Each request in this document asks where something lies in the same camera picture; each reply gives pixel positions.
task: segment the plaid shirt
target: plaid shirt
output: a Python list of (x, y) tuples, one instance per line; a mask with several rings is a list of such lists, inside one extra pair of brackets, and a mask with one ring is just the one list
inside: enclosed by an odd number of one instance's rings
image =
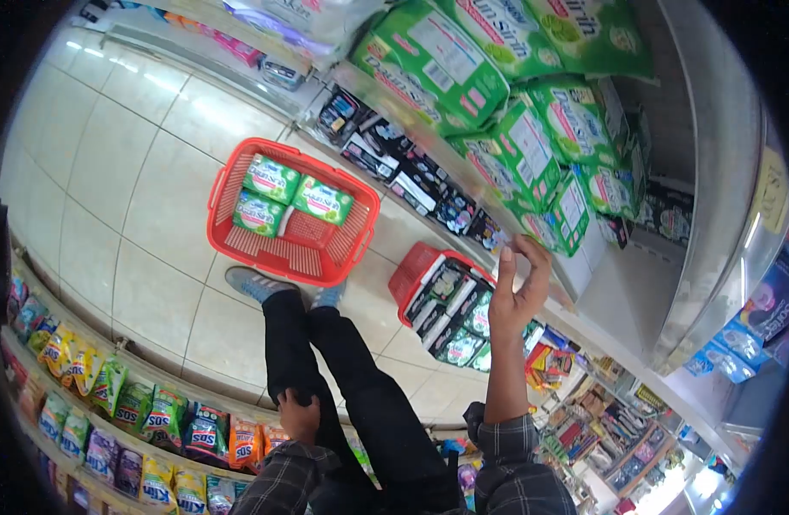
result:
[[(481, 402), (472, 402), (464, 415), (469, 437), (483, 453), (474, 489), (477, 513), (576, 515), (563, 482), (550, 467), (534, 462), (538, 434), (531, 415), (484, 424), (483, 409)], [(285, 442), (266, 457), (230, 515), (303, 515), (323, 474), (338, 466), (337, 456), (326, 448)], [(466, 514), (472, 512), (458, 508), (440, 515)]]

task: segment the purple package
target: purple package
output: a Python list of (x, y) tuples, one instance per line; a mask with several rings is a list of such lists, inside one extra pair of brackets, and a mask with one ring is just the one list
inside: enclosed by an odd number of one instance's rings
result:
[(117, 465), (117, 488), (132, 497), (139, 497), (141, 480), (142, 456), (129, 449), (122, 449)]
[(116, 438), (104, 431), (94, 429), (89, 439), (88, 453), (85, 455), (85, 468), (109, 485), (113, 485), (118, 452)]

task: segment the green package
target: green package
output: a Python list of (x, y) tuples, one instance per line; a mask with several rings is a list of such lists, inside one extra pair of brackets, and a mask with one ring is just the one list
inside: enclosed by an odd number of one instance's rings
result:
[(243, 177), (243, 186), (267, 199), (288, 205), (297, 191), (299, 172), (262, 154), (254, 154)]
[(626, 0), (525, 0), (567, 72), (655, 77)]
[(448, 16), (424, 2), (394, 7), (351, 56), (441, 136), (479, 129), (509, 96), (492, 60)]
[(85, 440), (91, 423), (79, 409), (72, 409), (66, 417), (66, 425), (62, 428), (60, 450), (72, 460), (85, 461)]
[(437, 0), (492, 58), (509, 82), (563, 71), (543, 28), (523, 0)]
[(142, 426), (144, 432), (165, 433), (174, 447), (183, 447), (180, 421), (186, 409), (186, 398), (165, 386), (154, 386), (151, 413)]
[(117, 412), (112, 424), (144, 442), (151, 439), (151, 432), (143, 433), (142, 426), (151, 413), (151, 387), (138, 382), (127, 382), (120, 390)]
[(303, 176), (291, 207), (339, 227), (346, 221), (353, 203), (351, 195), (327, 186), (312, 176)]
[(117, 399), (120, 397), (122, 383), (125, 382), (128, 369), (125, 368), (116, 356), (109, 356), (91, 390), (91, 399), (96, 406), (105, 409), (109, 417), (113, 418), (117, 410)]
[(550, 252), (572, 257), (580, 248), (580, 242), (583, 241), (589, 226), (589, 211), (580, 181), (574, 173), (565, 174), (557, 185), (554, 201), (548, 212), (526, 212), (519, 218), (526, 232)]
[(266, 238), (274, 238), (280, 228), (286, 206), (266, 199), (254, 192), (240, 191), (232, 221), (235, 226), (256, 232)]
[(517, 202), (531, 212), (543, 212), (552, 202), (561, 171), (534, 106), (513, 100), (491, 128), (452, 137), (449, 143), (504, 202)]
[(555, 158), (562, 164), (618, 166), (617, 150), (606, 131), (601, 106), (586, 81), (558, 77), (531, 82), (523, 87), (521, 96), (533, 101), (546, 120), (559, 148)]

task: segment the leg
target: leg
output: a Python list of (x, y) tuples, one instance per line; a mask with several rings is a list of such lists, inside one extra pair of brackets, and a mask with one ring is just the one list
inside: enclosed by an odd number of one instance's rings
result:
[(456, 476), (432, 445), (408, 398), (381, 372), (357, 328), (335, 307), (308, 313), (312, 343), (346, 399), (351, 423), (366, 447), (389, 504), (442, 512), (459, 506)]

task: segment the tiled floor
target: tiled floor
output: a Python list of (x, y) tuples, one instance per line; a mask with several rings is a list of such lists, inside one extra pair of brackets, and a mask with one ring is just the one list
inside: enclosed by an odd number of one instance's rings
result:
[[(189, 69), (98, 41), (64, 32), (21, 101), (0, 184), (11, 227), (63, 302), (104, 335), (133, 339), (189, 381), (265, 404), (263, 315), (225, 283), (236, 263), (206, 239), (206, 200), (236, 143), (277, 139), (287, 120)], [(340, 166), (297, 135), (285, 142)], [(466, 405), (485, 399), (487, 375), (432, 359), (386, 286), (418, 241), (442, 245), (383, 198), (341, 311), (424, 422), (462, 424)]]

